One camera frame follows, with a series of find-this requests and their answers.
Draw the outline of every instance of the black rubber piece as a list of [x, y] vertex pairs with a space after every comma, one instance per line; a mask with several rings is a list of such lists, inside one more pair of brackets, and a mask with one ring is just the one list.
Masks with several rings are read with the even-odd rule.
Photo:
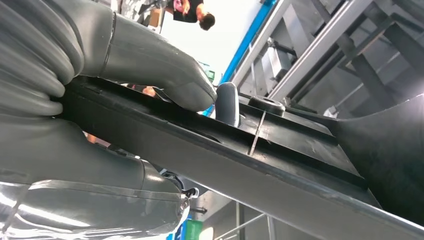
[[278, 116], [282, 116], [286, 110], [281, 102], [264, 96], [252, 96], [248, 105]]

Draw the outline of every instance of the person's arm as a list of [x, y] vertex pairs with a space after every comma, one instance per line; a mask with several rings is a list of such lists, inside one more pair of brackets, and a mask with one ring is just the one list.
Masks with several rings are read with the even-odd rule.
[[189, 13], [190, 10], [190, 2], [189, 0], [182, 0], [182, 15], [186, 15]]
[[165, 11], [167, 11], [168, 13], [174, 15], [174, 10], [170, 7], [165, 7]]

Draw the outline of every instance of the black plastic part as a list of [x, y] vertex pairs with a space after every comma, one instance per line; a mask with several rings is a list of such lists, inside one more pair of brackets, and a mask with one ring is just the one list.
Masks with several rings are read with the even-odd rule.
[[238, 127], [240, 122], [239, 95], [232, 82], [225, 82], [216, 89], [215, 119]]
[[282, 116], [285, 110], [285, 107], [281, 102], [264, 96], [252, 96], [249, 100], [249, 106], [264, 110], [277, 116]]
[[424, 95], [348, 120], [287, 111], [326, 125], [383, 209], [424, 225]]
[[179, 159], [201, 158], [185, 147], [197, 146], [205, 153], [214, 151], [223, 158], [240, 160], [277, 178], [281, 171], [289, 172], [378, 206], [367, 192], [367, 182], [350, 164], [330, 131], [287, 112], [279, 117], [240, 104], [244, 118], [235, 128], [113, 82], [89, 77], [74, 79], [60, 101], [64, 105], [61, 118], [153, 163], [161, 158], [163, 149]]

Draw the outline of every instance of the person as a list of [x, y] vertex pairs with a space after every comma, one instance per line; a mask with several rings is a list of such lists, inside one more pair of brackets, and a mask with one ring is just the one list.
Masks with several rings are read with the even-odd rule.
[[174, 21], [197, 23], [208, 31], [215, 24], [215, 16], [205, 10], [203, 0], [170, 0], [166, 11], [173, 14]]

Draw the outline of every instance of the metal beam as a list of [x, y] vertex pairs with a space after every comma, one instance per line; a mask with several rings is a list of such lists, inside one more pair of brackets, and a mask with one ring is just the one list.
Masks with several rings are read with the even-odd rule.
[[346, 1], [268, 97], [277, 100], [286, 97], [372, 1]]
[[[383, 24], [388, 16], [380, 7], [373, 2], [365, 10], [364, 14], [377, 26]], [[400, 54], [420, 75], [424, 75], [424, 47], [405, 32], [397, 23], [386, 29], [384, 36], [399, 50]]]
[[222, 234], [221, 236], [216, 237], [214, 240], [220, 240], [220, 239], [224, 238], [225, 236], [228, 236], [228, 235], [230, 235], [232, 233], [235, 233], [235, 232], [239, 231], [240, 229], [244, 229], [247, 225], [258, 221], [259, 219], [261, 219], [261, 218], [263, 218], [265, 216], [266, 216], [265, 213], [262, 213], [262, 214], [260, 214], [260, 215], [258, 215], [256, 217], [250, 219], [249, 221], [241, 224], [240, 226], [227, 231], [226, 233]]
[[[320, 0], [311, 1], [318, 13], [324, 19], [324, 22], [328, 23], [331, 20], [331, 15], [326, 10], [325, 6], [320, 2]], [[390, 26], [392, 22], [393, 21], [391, 21], [391, 19], [383, 21], [381, 24], [382, 29], [380, 29], [379, 26], [376, 31], [377, 33], [371, 36], [371, 40], [365, 40], [364, 43], [360, 44], [360, 48], [355, 47], [354, 41], [346, 33], [343, 33], [336, 41], [337, 45], [347, 56], [346, 59], [350, 61], [352, 66], [355, 68], [357, 74], [359, 75], [372, 98], [375, 99], [379, 105], [385, 109], [394, 106], [396, 104], [395, 99], [386, 91], [386, 87], [362, 52], [375, 39], [377, 39], [379, 34], [381, 34], [388, 26]]]
[[252, 45], [250, 52], [244, 59], [244, 62], [240, 64], [240, 67], [238, 68], [237, 72], [231, 80], [231, 82], [233, 82], [236, 86], [238, 86], [243, 80], [243, 78], [249, 71], [252, 63], [255, 61], [256, 57], [259, 55], [265, 44], [267, 44], [268, 38], [271, 36], [274, 29], [282, 19], [283, 14], [284, 12], [286, 12], [290, 3], [290, 0], [279, 0], [277, 2], [274, 12], [272, 12], [271, 16], [263, 27], [263, 30], [259, 33], [256, 41]]
[[405, 12], [424, 24], [424, 8], [413, 0], [393, 0]]
[[277, 240], [277, 232], [276, 227], [274, 225], [274, 218], [267, 216], [268, 220], [268, 233], [269, 233], [269, 240]]
[[[235, 226], [239, 227], [240, 225], [245, 223], [245, 206], [241, 204], [240, 202], [235, 203]], [[246, 239], [246, 231], [244, 228], [240, 228], [238, 230], [238, 240], [245, 240]]]

